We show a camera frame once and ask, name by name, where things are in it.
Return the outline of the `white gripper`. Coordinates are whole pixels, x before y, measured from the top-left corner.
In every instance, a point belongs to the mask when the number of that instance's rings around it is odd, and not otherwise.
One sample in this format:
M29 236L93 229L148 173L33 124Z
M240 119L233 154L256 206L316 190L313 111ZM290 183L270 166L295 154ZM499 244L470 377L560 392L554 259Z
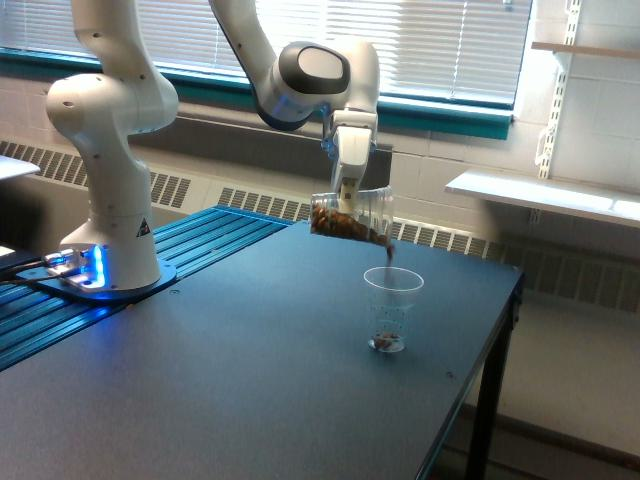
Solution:
M359 181L376 148L378 115L352 109L334 110L324 118L322 148L334 161L332 181L341 181L338 211L353 214Z

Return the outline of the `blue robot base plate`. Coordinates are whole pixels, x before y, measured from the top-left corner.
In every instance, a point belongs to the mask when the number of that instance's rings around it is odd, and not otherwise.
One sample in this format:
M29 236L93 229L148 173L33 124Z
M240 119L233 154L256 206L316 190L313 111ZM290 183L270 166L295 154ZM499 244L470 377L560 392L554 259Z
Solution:
M35 278L45 276L46 269L43 267L20 272L17 274L17 278L19 280L28 280L28 284L37 290L66 299L98 304L125 304L145 299L176 282L177 270L173 264L160 262L159 268L160 278L156 282L145 287L129 290L82 289L62 279L49 277L45 280L35 281Z

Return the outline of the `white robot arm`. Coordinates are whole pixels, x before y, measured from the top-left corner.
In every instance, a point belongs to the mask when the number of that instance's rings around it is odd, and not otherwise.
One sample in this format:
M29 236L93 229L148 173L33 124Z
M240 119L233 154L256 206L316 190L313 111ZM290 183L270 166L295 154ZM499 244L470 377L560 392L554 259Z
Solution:
M253 2L210 7L267 125L293 131L322 113L322 146L334 163L331 187L343 206L351 205L376 146L374 46L344 38L293 42L275 52ZM178 95L149 56L135 2L76 1L72 14L77 39L102 70L56 81L47 95L47 115L78 151L89 189L88 218L61 241L63 258L49 269L81 292L145 288L159 281L161 270L150 228L150 173L129 139L170 125Z

